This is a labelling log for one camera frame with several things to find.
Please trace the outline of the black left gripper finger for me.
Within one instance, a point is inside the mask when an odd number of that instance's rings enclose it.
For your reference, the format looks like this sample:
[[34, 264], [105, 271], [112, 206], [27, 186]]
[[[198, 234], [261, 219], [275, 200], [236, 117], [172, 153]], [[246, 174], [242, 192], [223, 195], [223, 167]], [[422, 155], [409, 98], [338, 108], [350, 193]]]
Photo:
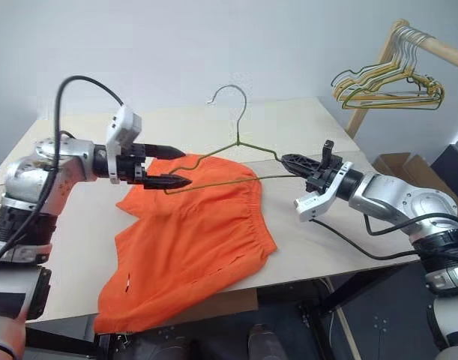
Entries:
[[174, 160], [177, 158], [182, 158], [186, 154], [169, 145], [153, 145], [145, 144], [145, 156], [150, 158], [156, 158], [160, 160]]
[[175, 174], [145, 175], [143, 187], [146, 190], [171, 190], [188, 186], [192, 181]]

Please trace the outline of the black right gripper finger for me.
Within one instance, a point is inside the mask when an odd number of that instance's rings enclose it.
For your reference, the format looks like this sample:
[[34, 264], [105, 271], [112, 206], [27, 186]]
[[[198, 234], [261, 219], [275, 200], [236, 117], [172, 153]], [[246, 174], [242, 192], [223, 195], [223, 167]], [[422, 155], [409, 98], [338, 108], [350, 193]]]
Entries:
[[300, 154], [283, 155], [281, 164], [289, 173], [303, 179], [318, 179], [321, 176], [320, 163]]

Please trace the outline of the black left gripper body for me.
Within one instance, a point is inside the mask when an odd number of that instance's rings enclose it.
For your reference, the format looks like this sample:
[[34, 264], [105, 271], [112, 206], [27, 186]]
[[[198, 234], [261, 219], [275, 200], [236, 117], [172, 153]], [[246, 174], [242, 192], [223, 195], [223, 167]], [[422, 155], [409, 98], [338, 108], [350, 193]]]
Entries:
[[129, 148], [121, 149], [116, 156], [116, 175], [118, 180], [132, 185], [146, 185], [148, 181], [145, 171], [146, 144], [136, 143]]

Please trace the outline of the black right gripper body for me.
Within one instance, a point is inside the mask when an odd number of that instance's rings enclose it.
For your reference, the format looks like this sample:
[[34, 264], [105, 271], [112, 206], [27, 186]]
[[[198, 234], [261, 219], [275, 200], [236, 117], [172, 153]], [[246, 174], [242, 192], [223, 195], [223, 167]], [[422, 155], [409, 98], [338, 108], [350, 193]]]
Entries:
[[307, 192], [324, 193], [343, 165], [343, 159], [332, 154], [333, 147], [334, 142], [326, 140], [322, 147], [322, 159], [320, 161], [310, 159], [310, 171], [306, 179]]

